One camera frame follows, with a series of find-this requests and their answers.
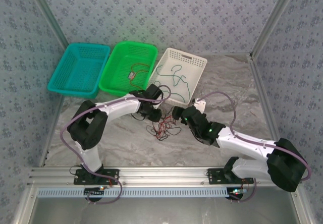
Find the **patterned wallpaper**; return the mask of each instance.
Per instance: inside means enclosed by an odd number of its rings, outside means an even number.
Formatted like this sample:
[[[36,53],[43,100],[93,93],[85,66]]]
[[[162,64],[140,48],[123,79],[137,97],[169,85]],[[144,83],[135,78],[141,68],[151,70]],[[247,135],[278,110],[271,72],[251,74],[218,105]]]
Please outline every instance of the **patterned wallpaper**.
[[[281,136],[312,168],[305,186],[323,223],[323,0],[291,0],[257,62]]]
[[[39,164],[58,95],[47,83],[63,54],[33,0],[0,0],[0,223],[11,223]]]
[[[249,52],[277,0],[47,0],[68,41]]]

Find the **green plastic basket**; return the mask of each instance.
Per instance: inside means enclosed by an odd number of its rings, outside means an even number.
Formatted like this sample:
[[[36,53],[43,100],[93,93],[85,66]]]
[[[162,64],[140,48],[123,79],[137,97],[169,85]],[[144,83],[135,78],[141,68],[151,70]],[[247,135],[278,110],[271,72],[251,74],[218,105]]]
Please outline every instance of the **green plastic basket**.
[[[146,89],[157,54],[153,45],[133,41],[118,43],[105,65],[99,88],[117,96]]]

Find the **black joint housing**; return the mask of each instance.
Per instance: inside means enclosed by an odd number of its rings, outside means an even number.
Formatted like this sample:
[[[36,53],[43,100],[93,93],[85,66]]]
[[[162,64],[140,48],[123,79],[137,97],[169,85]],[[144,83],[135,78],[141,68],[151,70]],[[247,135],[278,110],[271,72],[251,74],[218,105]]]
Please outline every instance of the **black joint housing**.
[[[301,156],[293,144],[284,138],[276,142],[276,146],[284,148]],[[294,192],[302,179],[306,170],[304,164],[288,153],[274,149],[271,154],[268,154],[267,159],[268,173],[272,181],[285,191]]]
[[[178,121],[180,119],[180,117],[182,116],[182,113],[183,113],[184,110],[185,110],[184,108],[175,106],[174,109],[173,109],[173,112],[172,112],[172,117],[176,121]]]
[[[209,122],[206,119],[206,114],[202,114],[195,106],[190,106],[186,109],[176,109],[176,115],[181,112],[181,122],[188,124],[194,136],[206,145],[215,145],[219,147],[216,139],[219,137],[219,132],[226,126],[217,123]]]
[[[239,179],[233,172],[232,172],[232,168],[233,168],[233,164],[239,159],[239,157],[231,157],[228,162],[226,163],[226,165],[223,168],[223,172],[224,172],[224,176],[226,177],[226,179],[230,182],[234,182],[237,181],[237,179]]]
[[[93,107],[95,104],[91,100],[83,102],[73,118]],[[91,149],[101,140],[106,121],[106,113],[96,109],[77,119],[67,127],[67,131],[71,134],[72,139],[82,146],[83,150]]]
[[[145,99],[158,99],[160,95],[163,96],[163,92],[154,84],[151,84],[146,90],[136,90],[129,92],[130,94]],[[153,106],[158,103],[152,103],[145,100],[140,101],[140,108],[138,113],[143,117],[148,118],[152,122],[159,122],[162,118],[162,111],[160,109],[155,109]]]

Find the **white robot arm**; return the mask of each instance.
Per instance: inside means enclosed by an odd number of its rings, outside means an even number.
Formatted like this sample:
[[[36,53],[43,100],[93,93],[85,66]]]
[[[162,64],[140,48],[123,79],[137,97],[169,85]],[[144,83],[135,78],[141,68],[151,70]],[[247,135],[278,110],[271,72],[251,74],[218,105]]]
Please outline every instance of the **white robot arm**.
[[[85,114],[68,127],[68,131],[77,145],[84,164],[91,171],[96,172],[102,167],[97,144],[101,139],[106,123],[132,113],[140,113],[153,122],[158,122],[162,117],[162,113],[160,109],[156,109],[155,103],[138,99],[127,100],[127,98],[133,96],[158,99],[160,96],[163,96],[163,93],[155,85],[149,86],[145,91],[130,92],[123,97],[124,101],[120,102],[120,98],[115,100],[118,101],[115,104],[111,104],[113,101],[109,101],[109,106]],[[94,104],[89,100],[85,101],[75,115],[95,106],[106,105],[107,103]],[[265,144],[279,146],[301,157],[300,153],[288,140],[280,139],[278,142],[275,142],[257,139],[237,132],[233,134],[229,127],[217,122],[209,122],[206,119],[206,114],[202,112],[201,109],[197,109],[195,106],[190,106],[186,109],[175,107],[173,118],[175,120],[181,119],[183,124],[188,125],[192,134],[199,142],[239,151],[252,158],[231,158],[225,166],[225,175],[228,179],[258,178],[272,180],[277,186],[286,191],[293,192],[296,190],[305,172],[305,166],[285,152],[265,147]],[[257,146],[240,140],[236,135],[250,141],[263,143],[264,146]]]

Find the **marble floor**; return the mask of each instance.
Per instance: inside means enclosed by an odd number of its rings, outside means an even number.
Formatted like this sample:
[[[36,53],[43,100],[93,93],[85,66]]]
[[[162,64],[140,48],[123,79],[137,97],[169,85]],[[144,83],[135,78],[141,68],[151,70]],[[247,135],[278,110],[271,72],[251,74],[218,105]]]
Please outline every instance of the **marble floor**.
[[[269,139],[257,90],[246,55],[203,55],[208,60],[205,70],[193,94],[201,97],[215,90],[226,92],[235,101],[237,119],[234,129],[251,136]],[[115,99],[100,91],[93,102]],[[60,130],[77,111],[84,99],[65,97],[63,108],[55,128],[45,166],[72,166],[80,161],[60,140]],[[162,104],[166,112],[170,108]],[[222,95],[206,99],[207,119],[228,125],[233,118],[230,102]],[[225,165],[231,156],[240,153],[206,146],[196,141],[188,127],[181,125],[177,136],[158,141],[146,131],[148,120],[137,121],[130,115],[106,125],[99,143],[99,154],[104,166],[217,166]],[[68,132],[65,139],[73,144]]]

